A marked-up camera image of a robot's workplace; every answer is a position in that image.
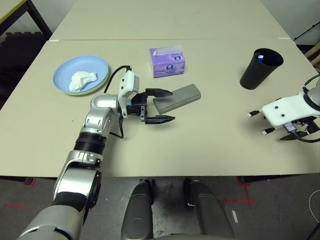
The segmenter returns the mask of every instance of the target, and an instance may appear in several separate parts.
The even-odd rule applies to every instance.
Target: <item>table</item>
[[[78,0],[51,40],[288,37],[258,0]]]
[[[48,41],[0,111],[0,175],[57,177],[73,149],[90,109],[91,98],[69,96],[55,89],[52,76],[64,61],[92,54],[105,59],[111,71],[131,65],[140,77],[140,91],[173,91],[195,84],[201,99],[168,112],[176,119],[145,125],[138,117],[124,120],[124,139],[109,136],[100,170],[105,176],[244,176],[316,173],[319,144],[278,141],[279,129],[262,116],[246,114],[279,97],[298,93],[316,74],[309,61],[288,39],[171,39],[171,40],[61,40]],[[149,48],[184,46],[184,74],[153,78]],[[284,58],[257,89],[247,90],[239,80],[252,53],[271,48]],[[109,93],[118,92],[122,74]],[[157,114],[152,99],[149,115]]]
[[[0,35],[25,12],[30,14],[46,39],[49,39],[52,32],[31,0],[0,0]]]

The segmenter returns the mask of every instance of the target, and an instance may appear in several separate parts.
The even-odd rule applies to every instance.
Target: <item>black cup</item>
[[[245,89],[257,88],[277,67],[284,63],[282,56],[268,48],[259,48],[254,51],[249,66],[240,79]]]

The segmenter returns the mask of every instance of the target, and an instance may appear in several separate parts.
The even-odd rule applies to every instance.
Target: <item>crumpled tissue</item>
[[[71,92],[79,92],[87,83],[96,81],[96,72],[77,71],[71,77],[69,90]]]

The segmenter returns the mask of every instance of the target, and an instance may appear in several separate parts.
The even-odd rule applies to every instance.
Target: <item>cable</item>
[[[305,143],[316,143],[316,142],[320,142],[320,138],[318,139],[313,139],[313,140],[308,140],[308,139],[304,139],[304,138],[301,138],[298,133],[297,133],[297,130],[294,130],[294,131],[291,131],[291,133],[295,136],[296,139],[298,139],[299,141],[301,142],[305,142]]]
[[[317,233],[317,231],[320,229],[320,223],[318,223],[315,228],[312,230],[312,232],[310,233],[310,235],[308,236],[308,238],[306,240],[311,240]]]
[[[311,195],[309,196],[309,210],[310,210],[310,212],[311,212],[311,214],[312,214],[313,218],[314,218],[314,219],[317,221],[317,223],[319,224],[319,223],[320,223],[320,219],[318,220],[318,219],[316,218],[316,216],[314,215],[314,213],[312,212],[312,209],[311,209],[311,198],[312,198],[312,196],[313,196],[316,192],[320,192],[320,189],[319,189],[319,190],[314,191],[314,192],[313,192],[313,193],[311,193]]]
[[[317,22],[316,24],[312,25],[312,27],[310,27],[308,30],[306,30],[304,33],[300,34],[299,36],[295,37],[293,39],[293,41],[297,40],[298,38],[300,38],[303,34],[305,34],[306,32],[310,31],[311,29],[313,29],[315,26],[317,26],[318,24],[320,24],[320,21]]]
[[[121,115],[119,117],[119,128],[120,128],[120,133],[121,135],[118,135],[114,132],[110,132],[111,135],[116,136],[117,138],[123,139],[124,138],[124,129],[122,128],[122,123],[124,121],[124,117]]]
[[[106,85],[106,87],[105,87],[105,89],[104,89],[104,91],[103,91],[104,93],[107,92],[107,90],[108,90],[108,88],[109,88],[109,86],[110,86],[110,84],[111,84],[112,79],[114,78],[114,76],[116,75],[116,73],[119,72],[121,69],[126,69],[126,71],[131,71],[131,67],[128,66],[128,65],[123,65],[123,66],[118,67],[118,68],[112,73],[111,77],[109,78],[109,81],[108,81],[108,83],[107,83],[107,85]]]
[[[308,81],[305,82],[304,86],[308,85],[313,79],[316,79],[317,77],[320,77],[320,73],[310,78]]]

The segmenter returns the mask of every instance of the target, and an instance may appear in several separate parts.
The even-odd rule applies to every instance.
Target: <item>gray block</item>
[[[179,88],[172,93],[172,96],[155,97],[153,99],[159,114],[165,114],[201,98],[201,93],[194,84]]]

